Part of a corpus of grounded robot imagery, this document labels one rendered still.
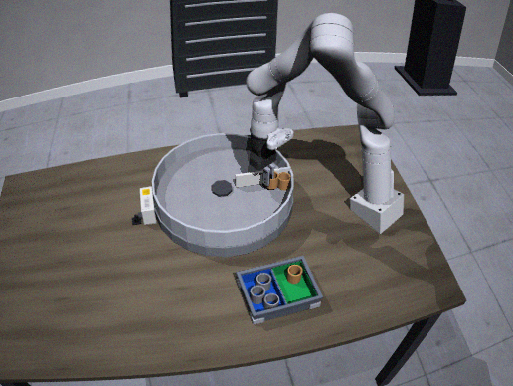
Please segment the bronze bushing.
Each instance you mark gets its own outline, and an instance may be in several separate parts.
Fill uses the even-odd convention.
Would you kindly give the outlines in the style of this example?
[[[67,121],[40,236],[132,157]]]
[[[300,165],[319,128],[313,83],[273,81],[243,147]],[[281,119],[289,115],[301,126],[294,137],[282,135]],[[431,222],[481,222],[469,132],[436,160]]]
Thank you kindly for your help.
[[[288,173],[282,172],[278,174],[278,189],[280,190],[288,190],[290,188],[290,179],[291,176]]]
[[[301,273],[300,273],[301,271]],[[300,273],[300,274],[299,274]],[[293,274],[296,274],[296,275],[293,275]],[[291,283],[291,284],[297,284],[300,282],[301,280],[301,275],[302,275],[302,267],[299,266],[299,265],[291,265],[289,268],[288,268],[288,272],[287,272],[287,280]]]
[[[278,186],[278,173],[274,171],[274,177],[273,179],[270,179],[269,186],[266,186],[268,189],[275,189]]]

